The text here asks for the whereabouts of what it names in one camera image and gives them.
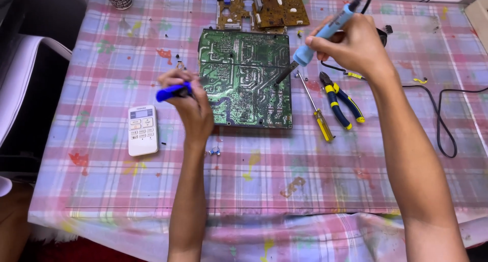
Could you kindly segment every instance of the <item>table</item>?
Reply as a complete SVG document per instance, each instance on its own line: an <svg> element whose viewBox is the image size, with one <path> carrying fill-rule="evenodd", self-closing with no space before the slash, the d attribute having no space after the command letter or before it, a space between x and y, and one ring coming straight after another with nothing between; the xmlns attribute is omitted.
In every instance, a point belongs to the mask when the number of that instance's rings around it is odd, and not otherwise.
<svg viewBox="0 0 488 262"><path fill-rule="evenodd" d="M298 30L306 36L347 0L304 2L312 25L289 29L291 53L304 44ZM425 86L434 96L444 88L476 90L488 84L488 56L463 7L371 3L368 14L377 26L393 27L386 48L402 83L427 77ZM216 0L134 0L125 11L107 0L89 1L29 221L142 259L165 260L184 129L173 106L155 102L156 78L177 60L197 71L198 39L203 28L215 26L215 10ZM163 58L169 53L171 58ZM320 71L355 100L364 124L345 131L335 120L319 87ZM292 78L293 129L218 128L207 150L218 146L221 155L207 156L204 165L209 216L202 260L405 260L403 224L387 179L378 112L368 85L317 61L300 72L309 78L312 98L337 137L333 144L323 140L297 78ZM435 143L429 97L422 90L406 94ZM466 246L488 240L486 98L488 93L449 94L442 106L459 153L455 159L439 156ZM127 109L145 104L156 106L159 140L166 145L156 154L132 158ZM354 119L348 110L344 113ZM444 132L442 136L451 152Z"/></svg>

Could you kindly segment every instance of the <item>diagonal cutting pliers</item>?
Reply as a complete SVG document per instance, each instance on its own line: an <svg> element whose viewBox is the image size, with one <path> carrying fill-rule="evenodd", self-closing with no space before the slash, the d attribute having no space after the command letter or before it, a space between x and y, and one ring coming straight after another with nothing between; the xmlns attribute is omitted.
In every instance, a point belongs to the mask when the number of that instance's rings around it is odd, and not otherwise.
<svg viewBox="0 0 488 262"><path fill-rule="evenodd" d="M352 114L354 115L354 117L356 117L356 121L358 123L364 123L364 116L359 110L356 103L352 101L351 97L345 94L345 92L339 88L338 84L333 83L329 75L327 75L325 72L320 72L319 78L322 84L324 85L324 89L327 92L327 98L329 99L330 107L332 108L334 115L336 116L337 120L341 123L341 125L343 125L345 129L352 128L351 122L349 122L346 119L346 117L341 111L341 108L339 108L339 103L337 103L337 97L339 97L352 111Z"/></svg>

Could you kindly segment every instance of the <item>remote control button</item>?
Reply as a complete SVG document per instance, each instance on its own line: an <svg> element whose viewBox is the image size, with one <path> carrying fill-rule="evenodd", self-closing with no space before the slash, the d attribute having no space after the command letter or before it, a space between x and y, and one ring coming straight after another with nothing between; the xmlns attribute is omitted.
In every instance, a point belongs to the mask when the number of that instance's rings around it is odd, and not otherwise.
<svg viewBox="0 0 488 262"><path fill-rule="evenodd" d="M152 127L152 118L143 119L143 128Z"/></svg>

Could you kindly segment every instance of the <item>white remote control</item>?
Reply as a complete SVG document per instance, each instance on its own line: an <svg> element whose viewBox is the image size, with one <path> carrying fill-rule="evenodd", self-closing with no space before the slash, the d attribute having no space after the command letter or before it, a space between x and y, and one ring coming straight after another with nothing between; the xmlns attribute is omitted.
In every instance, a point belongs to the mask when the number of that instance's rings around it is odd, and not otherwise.
<svg viewBox="0 0 488 262"><path fill-rule="evenodd" d="M155 153L159 149L156 108L152 105L129 109L129 155Z"/></svg>

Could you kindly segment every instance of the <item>green circuit board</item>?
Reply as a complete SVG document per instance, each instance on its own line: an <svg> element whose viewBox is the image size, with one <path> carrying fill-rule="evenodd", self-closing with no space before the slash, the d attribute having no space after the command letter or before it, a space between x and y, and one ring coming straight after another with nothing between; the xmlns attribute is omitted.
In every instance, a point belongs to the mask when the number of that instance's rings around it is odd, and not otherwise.
<svg viewBox="0 0 488 262"><path fill-rule="evenodd" d="M292 128L287 35L204 29L198 45L201 84L216 125Z"/></svg>

